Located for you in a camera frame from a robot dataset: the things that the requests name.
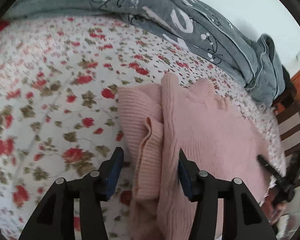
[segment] pink knit sweater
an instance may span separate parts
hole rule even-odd
[[[177,76],[161,85],[120,88],[119,116],[135,164],[130,235],[134,240],[186,240],[196,203],[184,196],[178,180],[179,149],[199,169],[218,179],[242,178],[259,202],[270,176],[257,163],[267,143],[255,126],[213,84],[199,79],[188,89]],[[216,236],[222,232],[223,202],[218,202]]]

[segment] bed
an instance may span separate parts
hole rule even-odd
[[[120,146],[124,168],[102,210],[109,238],[129,239],[133,167],[118,120],[117,88],[160,83],[166,72],[177,74],[180,86],[210,79],[256,125],[269,142],[271,164],[285,174],[272,109],[256,105],[207,60],[113,17],[15,21],[0,32],[0,229],[6,238],[18,239],[58,177],[80,178]],[[81,239],[78,205],[74,226]]]

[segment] gray comforter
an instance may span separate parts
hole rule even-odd
[[[226,71],[267,106],[284,88],[282,65],[270,36],[252,41],[198,0],[18,0],[5,19],[116,14]]]

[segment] wooden chair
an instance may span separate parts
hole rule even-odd
[[[295,99],[296,92],[291,89],[286,89],[274,102],[273,106],[278,105],[279,103],[284,102],[286,108],[284,108],[280,113],[276,115],[278,124],[283,123],[284,121],[290,119],[295,114],[300,116],[300,102]],[[285,133],[281,134],[281,141],[289,138],[290,136],[294,135],[300,131],[300,123],[292,127],[290,130],[286,131]],[[300,142],[298,142],[293,147],[285,150],[286,157],[291,155],[294,151],[300,150]],[[297,180],[295,187],[300,186],[300,179]]]

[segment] red rose pattern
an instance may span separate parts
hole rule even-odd
[[[43,153],[37,153],[34,157],[33,157],[33,160],[35,162],[37,162],[38,160],[42,159],[42,157],[44,156]]]
[[[92,125],[94,125],[94,120],[91,117],[86,117],[86,118],[82,119],[82,124],[84,127],[89,128]]]
[[[130,63],[130,64],[129,64],[129,67],[130,67],[130,68],[134,68],[134,69],[137,70],[137,69],[140,67],[140,65],[139,65],[138,63],[136,63],[136,62],[133,62],[133,63]]]
[[[82,75],[82,76],[79,76],[75,81],[78,84],[83,85],[83,84],[87,84],[87,83],[91,82],[92,80],[93,80],[92,76]]]
[[[119,22],[117,20],[114,21],[114,23],[112,23],[114,26],[118,26],[121,27],[123,22]]]
[[[44,77],[44,73],[42,71],[39,71],[37,73],[37,78],[41,78],[41,77]]]
[[[18,88],[16,91],[10,91],[7,93],[6,99],[9,100],[11,98],[21,98],[21,89]]]
[[[132,200],[132,191],[126,190],[120,194],[120,202],[126,206],[130,206]]]
[[[96,66],[98,66],[98,62],[92,62],[92,63],[89,63],[88,65],[87,65],[87,68],[96,68]]]
[[[112,91],[108,88],[103,89],[103,91],[101,92],[101,95],[104,98],[111,98],[114,99],[114,93],[112,93]]]
[[[39,194],[43,194],[43,187],[39,187],[38,189],[37,189],[37,193],[39,193]]]
[[[138,68],[136,70],[136,72],[139,73],[140,75],[148,75],[149,74],[149,71],[144,68]]]
[[[76,100],[76,98],[77,97],[75,95],[68,95],[67,99],[66,99],[66,102],[73,103]]]
[[[72,46],[74,46],[74,47],[78,47],[78,46],[80,46],[81,45],[81,43],[80,42],[72,42],[71,43],[72,44]]]
[[[181,62],[176,62],[176,64],[179,66],[179,67],[185,67],[185,68],[189,68],[188,64],[187,63],[181,63]]]
[[[33,98],[33,97],[34,97],[34,93],[32,93],[31,91],[26,93],[26,99]]]
[[[10,156],[13,150],[14,150],[13,138],[8,138],[5,141],[0,139],[0,156],[1,155]]]
[[[104,46],[99,46],[98,49],[101,50],[101,51],[103,49],[113,49],[113,46],[112,46],[112,44],[106,44]]]
[[[29,201],[29,193],[28,191],[22,186],[16,186],[16,192],[12,193],[12,200],[14,204],[20,208],[23,206],[24,202]]]
[[[136,41],[136,44],[141,45],[141,46],[145,46],[146,43],[144,43],[143,41]]]
[[[80,161],[82,156],[82,149],[70,148],[63,153],[62,158],[66,161],[66,163],[75,163]]]
[[[100,127],[93,132],[93,134],[101,134],[104,130]]]
[[[12,121],[13,121],[13,116],[11,114],[7,114],[5,117],[5,123],[6,123],[6,129],[8,129],[11,124],[12,124]]]
[[[137,58],[137,59],[142,59],[143,56],[142,55],[135,55],[134,58]]]
[[[112,67],[112,65],[111,65],[110,63],[104,63],[103,66],[104,66],[104,67],[108,67],[108,68],[109,68],[109,67]]]
[[[96,35],[96,38],[99,38],[99,39],[101,39],[101,40],[106,41],[106,36],[103,35],[103,34],[98,34],[98,35]]]
[[[36,82],[34,82],[32,84],[32,87],[34,89],[41,90],[45,86],[46,83],[47,83],[47,81],[45,79],[38,79]]]
[[[120,142],[121,139],[122,139],[122,137],[123,137],[123,132],[119,132],[119,133],[117,134],[115,140],[116,140],[117,142]]]

